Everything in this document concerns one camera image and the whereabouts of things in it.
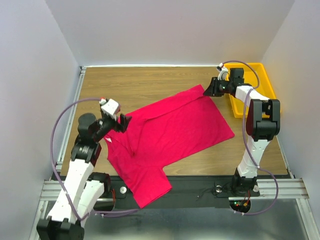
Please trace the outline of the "red t shirt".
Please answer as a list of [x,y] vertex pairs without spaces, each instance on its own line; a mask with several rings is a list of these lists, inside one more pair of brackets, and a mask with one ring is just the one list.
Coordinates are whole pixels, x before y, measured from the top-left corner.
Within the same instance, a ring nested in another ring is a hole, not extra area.
[[107,159],[140,208],[171,189],[164,167],[234,137],[204,88],[196,85],[130,113],[124,133],[104,140]]

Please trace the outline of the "yellow plastic bin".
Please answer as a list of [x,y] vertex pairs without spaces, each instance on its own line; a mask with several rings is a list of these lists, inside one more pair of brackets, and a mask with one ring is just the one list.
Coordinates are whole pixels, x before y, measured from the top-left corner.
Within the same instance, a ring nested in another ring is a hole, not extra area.
[[[248,115],[248,110],[249,110],[249,105],[250,105],[250,100],[255,98],[255,99],[261,99],[261,100],[266,100],[266,99],[276,99],[276,94],[273,90],[272,84],[268,78],[267,72],[265,70],[265,67],[262,63],[260,62],[251,62],[248,63],[248,65],[255,71],[259,78],[259,86],[255,90],[252,90],[250,92],[249,98],[246,102],[246,112],[245,115]],[[238,63],[238,62],[230,62],[230,63],[225,63],[224,66],[228,69],[228,72],[231,72],[232,68],[243,68],[244,70],[244,83],[245,84],[250,84],[253,87],[256,87],[258,84],[257,77],[254,74],[254,72],[246,65],[243,63]],[[240,90],[237,90],[235,93],[235,96],[230,95],[230,103],[233,111],[233,115],[235,118],[242,118],[243,113],[244,113],[244,101],[246,100],[246,96],[249,92],[249,90],[252,87],[249,86],[241,86]]]

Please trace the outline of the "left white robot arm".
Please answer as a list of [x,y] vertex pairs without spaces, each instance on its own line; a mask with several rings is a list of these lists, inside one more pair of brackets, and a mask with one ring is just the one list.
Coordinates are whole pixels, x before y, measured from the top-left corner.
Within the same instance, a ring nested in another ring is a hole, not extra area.
[[82,240],[85,224],[99,197],[111,193],[110,176],[94,172],[101,152],[100,140],[110,131],[124,133],[131,116],[92,113],[78,118],[78,135],[71,150],[69,168],[61,191],[45,219],[36,230],[41,240]]

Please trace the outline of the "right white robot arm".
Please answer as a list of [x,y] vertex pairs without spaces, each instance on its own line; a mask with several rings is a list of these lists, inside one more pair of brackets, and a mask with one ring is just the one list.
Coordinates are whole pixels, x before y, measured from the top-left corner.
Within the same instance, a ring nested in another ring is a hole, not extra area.
[[222,97],[229,94],[244,103],[242,115],[242,138],[245,152],[230,182],[231,192],[235,195],[256,189],[258,170],[264,151],[273,138],[280,132],[281,104],[260,94],[249,83],[245,83],[244,69],[231,68],[223,64],[217,67],[217,77],[211,79],[203,95]]

